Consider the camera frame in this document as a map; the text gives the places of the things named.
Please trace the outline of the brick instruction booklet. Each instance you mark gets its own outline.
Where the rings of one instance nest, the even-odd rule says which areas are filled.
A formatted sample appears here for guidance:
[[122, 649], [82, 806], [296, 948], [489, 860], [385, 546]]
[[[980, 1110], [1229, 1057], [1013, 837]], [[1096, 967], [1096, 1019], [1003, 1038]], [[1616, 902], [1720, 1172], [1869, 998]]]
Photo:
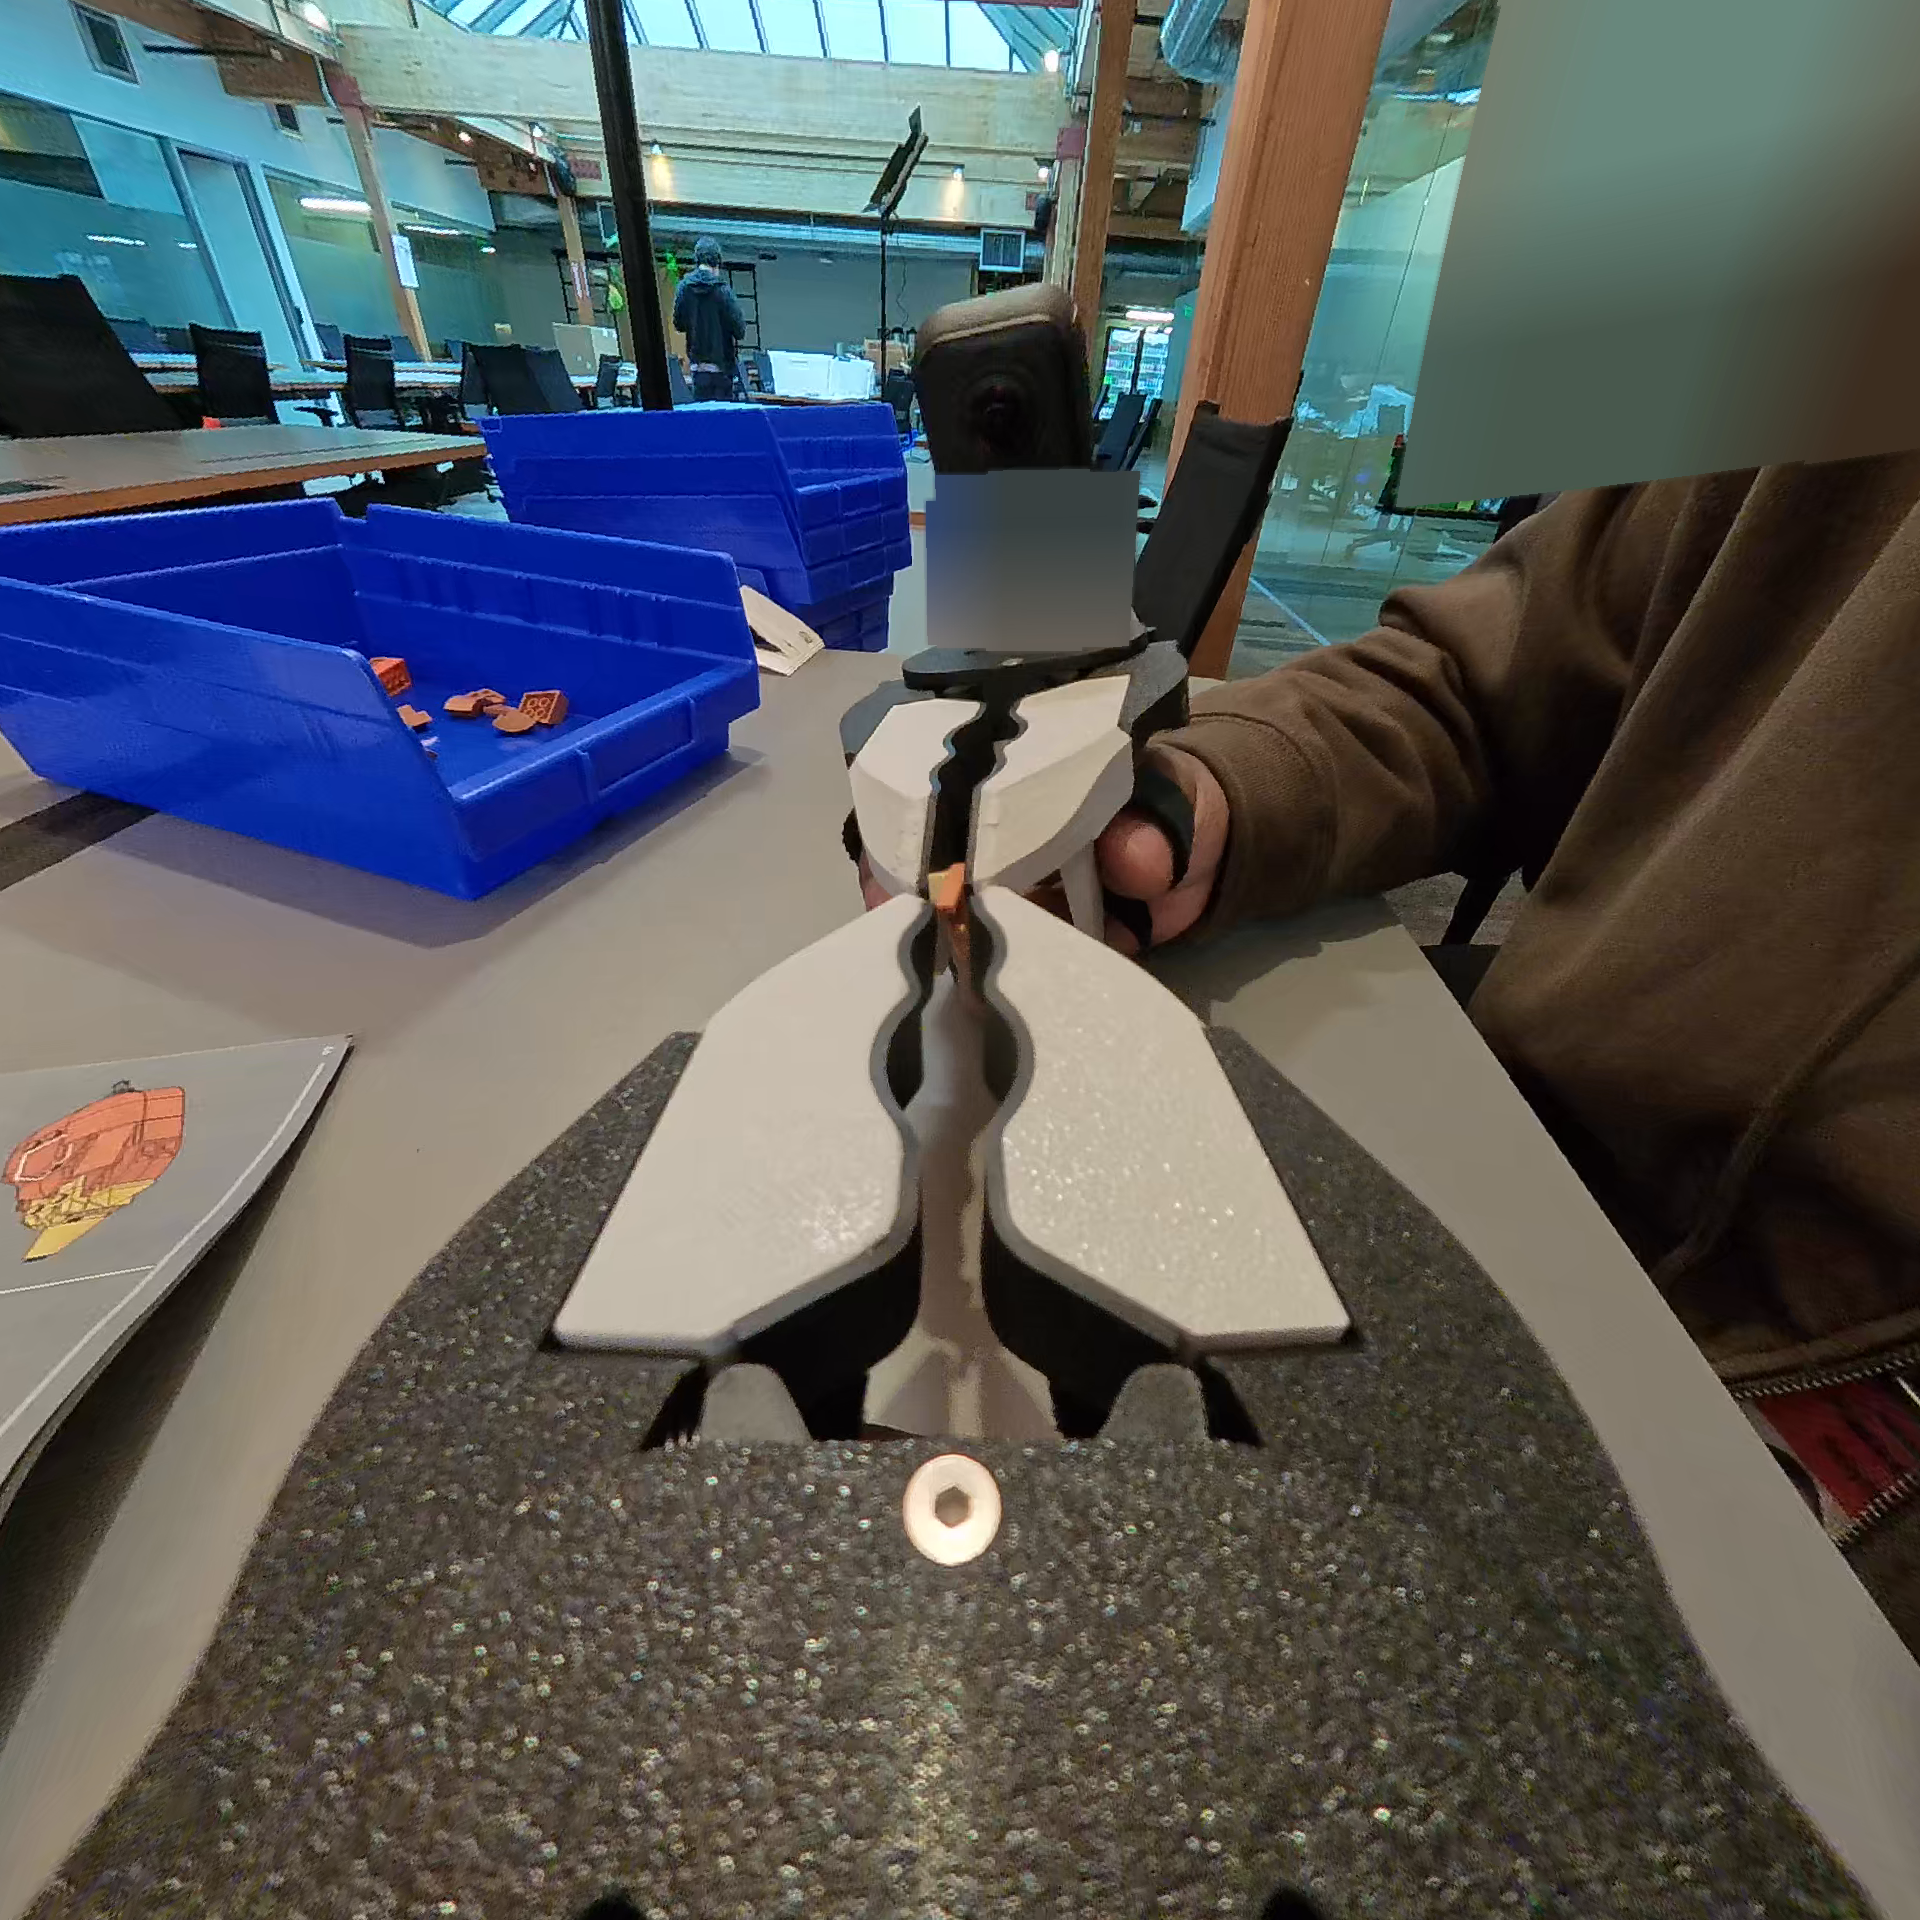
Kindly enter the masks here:
[[3, 1506], [106, 1367], [249, 1209], [352, 1038], [3, 1074]]

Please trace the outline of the stack of blue bins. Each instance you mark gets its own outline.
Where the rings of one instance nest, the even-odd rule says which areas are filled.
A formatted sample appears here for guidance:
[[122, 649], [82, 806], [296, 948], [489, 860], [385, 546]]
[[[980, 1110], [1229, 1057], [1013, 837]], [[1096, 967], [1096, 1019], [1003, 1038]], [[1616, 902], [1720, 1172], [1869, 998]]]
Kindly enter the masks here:
[[888, 649], [912, 545], [884, 402], [489, 417], [480, 435], [515, 522], [724, 556], [826, 646]]

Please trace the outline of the black metal pole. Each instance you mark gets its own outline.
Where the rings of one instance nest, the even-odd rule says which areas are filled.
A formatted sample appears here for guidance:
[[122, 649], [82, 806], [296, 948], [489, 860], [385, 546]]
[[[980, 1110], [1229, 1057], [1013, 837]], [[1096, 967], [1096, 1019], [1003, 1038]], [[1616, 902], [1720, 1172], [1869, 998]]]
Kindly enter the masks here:
[[620, 3], [584, 3], [593, 60], [596, 117], [605, 151], [605, 181], [616, 211], [616, 241], [632, 323], [632, 359], [641, 407], [674, 407], [668, 338], [658, 302], [651, 201], [644, 186], [634, 65], [627, 14]]

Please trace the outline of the grey desk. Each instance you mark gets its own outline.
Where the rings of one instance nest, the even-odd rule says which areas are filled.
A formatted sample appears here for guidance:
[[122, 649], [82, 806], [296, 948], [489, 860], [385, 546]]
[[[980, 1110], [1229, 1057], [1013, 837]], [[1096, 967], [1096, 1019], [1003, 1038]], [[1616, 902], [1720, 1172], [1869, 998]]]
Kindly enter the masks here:
[[702, 1025], [842, 922], [826, 697], [769, 772], [593, 838], [404, 951], [156, 823], [200, 991], [274, 963], [363, 1063], [214, 1257], [206, 1487], [289, 1478], [147, 1754], [81, 1819], [4, 1787], [25, 1915], [1865, 1915], [1717, 1694], [1613, 1465], [1499, 1289], [1246, 1041], [1261, 1153], [1357, 1340], [1226, 1361], [1235, 1439], [990, 1442], [936, 1567], [936, 1445], [662, 1445], [680, 1361], [544, 1343]]

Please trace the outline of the person's right forearm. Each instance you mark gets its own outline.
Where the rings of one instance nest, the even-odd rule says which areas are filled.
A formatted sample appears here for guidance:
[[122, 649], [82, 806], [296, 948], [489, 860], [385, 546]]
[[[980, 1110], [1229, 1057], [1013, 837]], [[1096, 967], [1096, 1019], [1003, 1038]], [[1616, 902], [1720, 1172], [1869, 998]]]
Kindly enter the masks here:
[[1173, 753], [1222, 805], [1205, 924], [1523, 858], [1616, 730], [1673, 527], [1664, 487], [1560, 497], [1378, 623], [1203, 697]]

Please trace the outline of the studio light on stand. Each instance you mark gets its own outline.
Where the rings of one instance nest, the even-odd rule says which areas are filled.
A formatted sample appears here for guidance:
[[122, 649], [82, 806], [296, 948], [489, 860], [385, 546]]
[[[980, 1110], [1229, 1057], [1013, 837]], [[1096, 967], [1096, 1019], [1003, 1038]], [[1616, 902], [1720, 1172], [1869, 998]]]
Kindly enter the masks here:
[[915, 102], [905, 118], [904, 139], [890, 153], [867, 205], [867, 212], [873, 218], [878, 241], [878, 316], [868, 359], [875, 397], [880, 399], [888, 397], [890, 383], [890, 234], [905, 190], [920, 171], [925, 146], [929, 134], [924, 131], [924, 108]]

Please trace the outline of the black chair back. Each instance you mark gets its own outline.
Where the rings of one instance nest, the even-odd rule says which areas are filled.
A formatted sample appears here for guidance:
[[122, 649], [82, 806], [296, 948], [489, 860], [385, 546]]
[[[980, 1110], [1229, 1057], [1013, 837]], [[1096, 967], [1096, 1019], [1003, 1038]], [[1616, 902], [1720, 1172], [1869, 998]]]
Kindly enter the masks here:
[[1291, 418], [1246, 423], [1193, 407], [1179, 462], [1137, 556], [1134, 612], [1192, 661], [1242, 553], [1257, 540]]

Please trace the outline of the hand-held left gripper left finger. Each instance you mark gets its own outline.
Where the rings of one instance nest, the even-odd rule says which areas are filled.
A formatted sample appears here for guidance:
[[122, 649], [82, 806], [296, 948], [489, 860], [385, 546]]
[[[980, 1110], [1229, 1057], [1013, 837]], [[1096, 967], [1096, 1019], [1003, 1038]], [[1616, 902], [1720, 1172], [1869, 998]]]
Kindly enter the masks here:
[[698, 1038], [556, 1316], [572, 1353], [732, 1358], [873, 1281], [921, 1222], [924, 901], [792, 954]]

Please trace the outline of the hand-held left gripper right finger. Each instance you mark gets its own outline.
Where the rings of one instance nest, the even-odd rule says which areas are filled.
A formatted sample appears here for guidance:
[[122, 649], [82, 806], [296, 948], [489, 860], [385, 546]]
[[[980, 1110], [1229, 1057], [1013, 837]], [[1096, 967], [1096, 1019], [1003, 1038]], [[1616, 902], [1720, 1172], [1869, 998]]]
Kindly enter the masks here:
[[976, 894], [998, 1098], [990, 1220], [1019, 1267], [1166, 1353], [1337, 1343], [1350, 1316], [1203, 1019], [1010, 889]]

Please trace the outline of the long wooden table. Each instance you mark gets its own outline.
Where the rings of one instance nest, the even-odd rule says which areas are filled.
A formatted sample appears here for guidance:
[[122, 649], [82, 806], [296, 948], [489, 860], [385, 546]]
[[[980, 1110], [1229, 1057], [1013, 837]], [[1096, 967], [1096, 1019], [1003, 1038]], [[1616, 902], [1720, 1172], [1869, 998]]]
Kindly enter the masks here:
[[297, 490], [318, 477], [468, 463], [475, 435], [245, 423], [106, 437], [4, 439], [3, 523], [45, 523]]

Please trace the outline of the person's right hand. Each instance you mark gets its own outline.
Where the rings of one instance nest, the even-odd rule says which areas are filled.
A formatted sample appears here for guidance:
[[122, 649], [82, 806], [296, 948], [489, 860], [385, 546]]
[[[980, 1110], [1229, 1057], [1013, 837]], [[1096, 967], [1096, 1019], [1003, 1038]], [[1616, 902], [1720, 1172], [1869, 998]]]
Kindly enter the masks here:
[[1229, 798], [1198, 756], [1153, 742], [1141, 772], [1160, 798], [1124, 806], [1096, 841], [1102, 938], [1134, 961], [1209, 919], [1233, 837]]

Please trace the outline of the blue plastic bin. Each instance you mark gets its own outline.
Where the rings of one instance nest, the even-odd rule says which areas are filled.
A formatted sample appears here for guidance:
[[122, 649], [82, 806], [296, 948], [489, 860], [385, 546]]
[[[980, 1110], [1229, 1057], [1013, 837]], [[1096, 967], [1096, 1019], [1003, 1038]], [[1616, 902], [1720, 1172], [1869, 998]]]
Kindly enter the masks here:
[[[9, 525], [3, 657], [37, 777], [454, 899], [702, 767], [762, 681], [724, 556], [322, 498]], [[569, 717], [446, 717], [473, 687]]]

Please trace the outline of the white paper sheet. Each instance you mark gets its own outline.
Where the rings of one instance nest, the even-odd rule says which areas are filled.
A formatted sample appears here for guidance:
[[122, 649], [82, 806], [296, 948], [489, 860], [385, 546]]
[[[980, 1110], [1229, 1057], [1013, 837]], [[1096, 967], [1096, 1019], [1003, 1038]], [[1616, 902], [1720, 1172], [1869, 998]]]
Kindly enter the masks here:
[[826, 641], [798, 615], [764, 591], [740, 586], [738, 598], [752, 634], [752, 649], [764, 674], [792, 678], [826, 652]]

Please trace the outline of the red patterned cloth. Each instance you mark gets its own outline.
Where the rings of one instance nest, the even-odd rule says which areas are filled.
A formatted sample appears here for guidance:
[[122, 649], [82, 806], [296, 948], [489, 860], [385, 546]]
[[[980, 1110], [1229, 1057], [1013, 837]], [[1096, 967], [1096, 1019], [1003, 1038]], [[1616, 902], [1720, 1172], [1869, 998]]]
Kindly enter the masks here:
[[1766, 1452], [1845, 1547], [1918, 1497], [1916, 1363], [1745, 1402]]

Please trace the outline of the black office chair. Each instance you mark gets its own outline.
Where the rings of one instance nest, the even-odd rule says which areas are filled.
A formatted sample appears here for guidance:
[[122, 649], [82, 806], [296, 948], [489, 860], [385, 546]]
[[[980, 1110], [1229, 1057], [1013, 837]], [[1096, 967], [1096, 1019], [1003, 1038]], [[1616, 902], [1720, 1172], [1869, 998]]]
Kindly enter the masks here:
[[460, 342], [460, 404], [470, 417], [566, 417], [586, 409], [557, 348]]
[[6, 439], [149, 435], [174, 433], [182, 423], [117, 338], [81, 276], [3, 276]]
[[209, 425], [277, 425], [273, 364], [258, 331], [193, 323], [200, 418]]

